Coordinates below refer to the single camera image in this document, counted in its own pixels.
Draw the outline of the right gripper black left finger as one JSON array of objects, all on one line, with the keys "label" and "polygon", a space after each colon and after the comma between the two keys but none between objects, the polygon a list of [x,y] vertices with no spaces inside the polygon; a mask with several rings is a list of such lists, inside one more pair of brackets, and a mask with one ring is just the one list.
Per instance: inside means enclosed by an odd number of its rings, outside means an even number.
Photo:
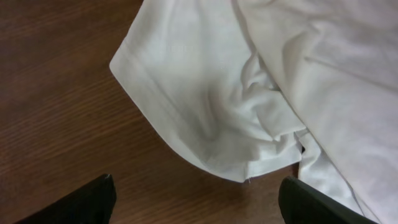
[{"label": "right gripper black left finger", "polygon": [[117,199],[113,177],[103,174],[17,224],[109,224]]}]

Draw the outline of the white t-shirt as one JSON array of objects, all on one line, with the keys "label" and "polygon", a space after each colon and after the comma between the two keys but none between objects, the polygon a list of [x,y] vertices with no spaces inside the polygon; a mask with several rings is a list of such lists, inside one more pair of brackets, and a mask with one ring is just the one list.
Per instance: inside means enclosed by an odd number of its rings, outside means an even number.
[{"label": "white t-shirt", "polygon": [[109,67],[198,168],[244,182],[296,163],[397,222],[396,1],[144,1]]}]

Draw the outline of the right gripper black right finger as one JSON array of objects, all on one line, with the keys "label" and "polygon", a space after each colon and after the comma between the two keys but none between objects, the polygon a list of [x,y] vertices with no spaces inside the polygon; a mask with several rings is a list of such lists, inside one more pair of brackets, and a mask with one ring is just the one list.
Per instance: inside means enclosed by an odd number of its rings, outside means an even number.
[{"label": "right gripper black right finger", "polygon": [[286,224],[376,224],[295,177],[283,179],[278,203]]}]

